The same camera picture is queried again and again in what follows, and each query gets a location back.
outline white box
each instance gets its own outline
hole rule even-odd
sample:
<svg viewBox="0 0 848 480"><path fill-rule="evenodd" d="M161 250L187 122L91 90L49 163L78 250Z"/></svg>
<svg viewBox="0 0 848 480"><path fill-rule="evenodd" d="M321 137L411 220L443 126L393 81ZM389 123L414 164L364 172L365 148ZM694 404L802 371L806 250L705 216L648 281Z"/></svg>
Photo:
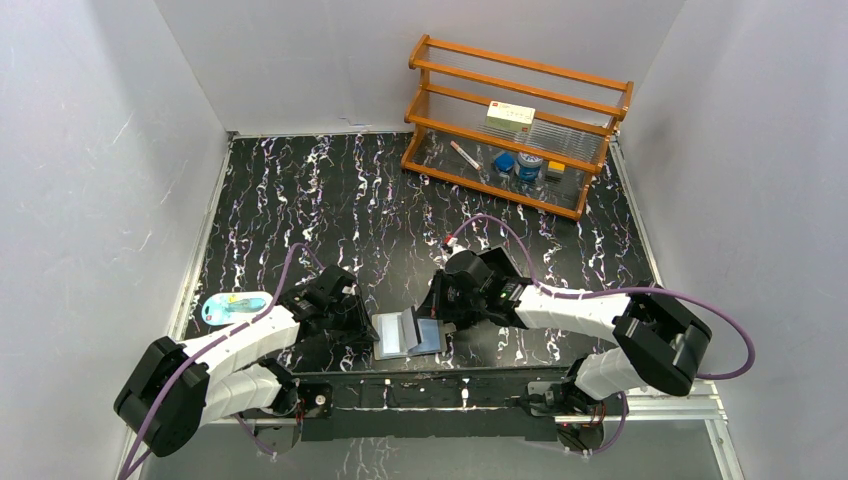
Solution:
<svg viewBox="0 0 848 480"><path fill-rule="evenodd" d="M529 132L535 115L535 108L491 102L486 113L486 125L510 132Z"/></svg>

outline black marbled surface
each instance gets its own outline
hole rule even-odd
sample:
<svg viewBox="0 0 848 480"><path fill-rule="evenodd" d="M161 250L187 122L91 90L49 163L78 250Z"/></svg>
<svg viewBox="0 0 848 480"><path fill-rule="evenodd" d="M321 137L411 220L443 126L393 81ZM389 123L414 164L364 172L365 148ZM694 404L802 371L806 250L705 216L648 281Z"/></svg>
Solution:
<svg viewBox="0 0 848 480"><path fill-rule="evenodd" d="M441 239L476 213L507 221L528 245L546 283L597 290L651 278L612 159L595 179L586 212L575 223L402 171L400 158L410 138L379 134L235 140L186 338L215 329L199 316L209 296L272 292L288 246L299 241L308 242L323 263L337 263L357 275L370 314L416 304L441 261ZM441 151L455 154L449 146ZM520 250L506 240L498 226L483 222L460 239L472 249L507 243L526 269ZM316 273L301 255L287 285ZM597 339L575 333L482 323L452 335L444 355L375 361L370 347L313 337L279 359L298 372L567 366L603 347Z"/></svg>

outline blue container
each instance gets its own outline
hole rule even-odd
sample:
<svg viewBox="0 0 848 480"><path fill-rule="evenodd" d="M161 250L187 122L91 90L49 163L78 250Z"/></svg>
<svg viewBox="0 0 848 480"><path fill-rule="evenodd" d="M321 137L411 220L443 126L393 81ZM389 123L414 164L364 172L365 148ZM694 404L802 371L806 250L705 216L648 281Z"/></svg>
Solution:
<svg viewBox="0 0 848 480"><path fill-rule="evenodd" d="M541 157L519 153L518 168L515 170L515 174L525 182L535 182L539 176L539 171L542 170L543 162L544 160Z"/></svg>
<svg viewBox="0 0 848 480"><path fill-rule="evenodd" d="M498 171L501 175L509 175L512 173L512 169L515 166L515 159L512 158L512 155L501 152L497 157L495 157L495 170Z"/></svg>

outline gray floor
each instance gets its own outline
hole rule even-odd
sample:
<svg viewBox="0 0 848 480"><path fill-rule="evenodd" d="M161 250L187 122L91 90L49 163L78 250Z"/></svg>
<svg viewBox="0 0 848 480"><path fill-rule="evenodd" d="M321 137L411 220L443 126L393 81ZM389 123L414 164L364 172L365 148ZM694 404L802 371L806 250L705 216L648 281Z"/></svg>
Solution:
<svg viewBox="0 0 848 480"><path fill-rule="evenodd" d="M280 445L286 432L276 435ZM272 461L257 453L238 425L210 425L174 455L151 457L142 473L145 480L195 478L709 480L721 475L703 421L641 421L629 423L611 450L588 461L566 456L556 443L504 437L303 442Z"/></svg>

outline metal frame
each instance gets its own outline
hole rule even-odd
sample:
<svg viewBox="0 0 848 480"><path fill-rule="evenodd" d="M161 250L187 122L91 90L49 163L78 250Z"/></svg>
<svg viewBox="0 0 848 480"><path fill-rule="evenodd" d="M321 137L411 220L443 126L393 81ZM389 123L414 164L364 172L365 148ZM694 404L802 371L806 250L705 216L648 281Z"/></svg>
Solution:
<svg viewBox="0 0 848 480"><path fill-rule="evenodd" d="M648 238L644 220L642 219L642 214L639 211L638 205L634 201L633 186L630 183L630 177L627 174L624 154L621 150L621 144L618 142L618 133L616 133L613 141L610 142L610 154L612 155L613 162L615 162L616 169L618 170L618 176L621 178L621 182L624 185L624 195L627 197L628 203L630 204L630 211L636 222L636 229L639 231L639 237L642 239L642 245L645 247L645 254L648 257L651 273L653 273L657 282L662 284L662 277L660 276L659 267L657 266L657 261L654 257L654 251L651 248L651 243ZM736 449L733 447L733 441L731 440L730 432L727 429L727 414L724 411L724 404L721 401L721 397L718 394L715 383L712 381L698 381L698 383L696 383L696 385L700 384L710 384L713 391L713 393L709 395L715 401L713 410L710 412L709 417L705 416L702 418L706 424L707 432L710 435L710 444L713 447L713 454L715 455L716 463L721 471L721 476L725 480L744 480L745 476L742 473L742 467L739 464ZM667 406L670 409L673 409L675 405L671 402L668 403Z"/></svg>

